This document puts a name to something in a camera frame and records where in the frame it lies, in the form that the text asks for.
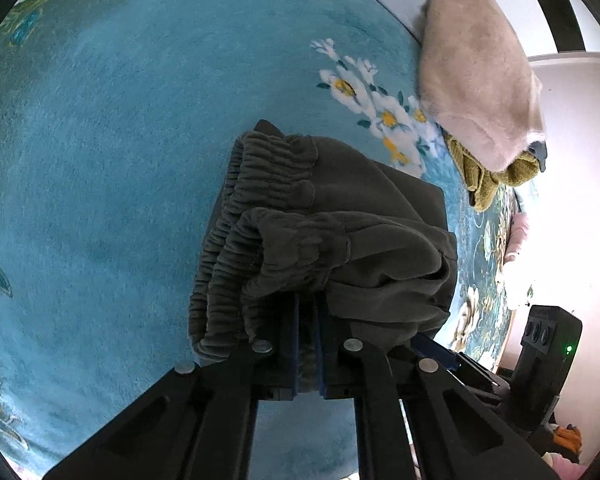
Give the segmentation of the dark grey pants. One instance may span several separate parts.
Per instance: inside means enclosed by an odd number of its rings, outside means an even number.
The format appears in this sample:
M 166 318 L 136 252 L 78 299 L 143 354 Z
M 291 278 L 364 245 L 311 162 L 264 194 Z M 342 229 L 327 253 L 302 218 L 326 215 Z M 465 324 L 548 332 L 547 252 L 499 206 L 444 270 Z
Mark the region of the dark grey pants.
M 341 141 L 261 120 L 230 152 L 188 309 L 202 365 L 263 334 L 264 300 L 321 292 L 355 338 L 389 351 L 449 316 L 457 241 L 441 188 Z

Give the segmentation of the olive yellow knit garment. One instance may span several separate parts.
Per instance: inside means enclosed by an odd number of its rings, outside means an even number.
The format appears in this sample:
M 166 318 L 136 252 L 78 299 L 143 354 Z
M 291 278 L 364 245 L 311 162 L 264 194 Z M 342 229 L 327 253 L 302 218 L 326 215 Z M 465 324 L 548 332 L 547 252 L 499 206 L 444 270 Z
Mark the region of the olive yellow knit garment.
M 486 211 L 491 206 L 501 186 L 516 188 L 530 181 L 541 171 L 539 159 L 529 152 L 522 152 L 503 171 L 487 170 L 449 133 L 443 133 L 443 139 L 464 182 L 469 205 L 478 212 Z

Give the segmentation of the beige fuzzy garment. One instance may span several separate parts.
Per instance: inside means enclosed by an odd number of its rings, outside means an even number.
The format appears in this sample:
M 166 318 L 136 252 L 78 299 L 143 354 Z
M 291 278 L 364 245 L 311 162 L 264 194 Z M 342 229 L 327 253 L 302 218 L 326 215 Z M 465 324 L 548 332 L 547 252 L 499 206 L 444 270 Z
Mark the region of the beige fuzzy garment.
M 545 140 L 542 84 L 496 0 L 428 0 L 422 109 L 491 171 Z

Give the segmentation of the teal floral blanket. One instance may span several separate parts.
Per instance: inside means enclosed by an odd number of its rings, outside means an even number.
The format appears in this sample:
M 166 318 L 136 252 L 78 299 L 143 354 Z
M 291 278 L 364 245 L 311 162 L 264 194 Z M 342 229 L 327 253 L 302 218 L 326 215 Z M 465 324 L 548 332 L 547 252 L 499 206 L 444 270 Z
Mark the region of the teal floral blanket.
M 189 355 L 199 247 L 259 119 L 440 186 L 469 354 L 501 355 L 513 195 L 477 214 L 377 0 L 18 0 L 0 25 L 0 450 L 40 476 Z

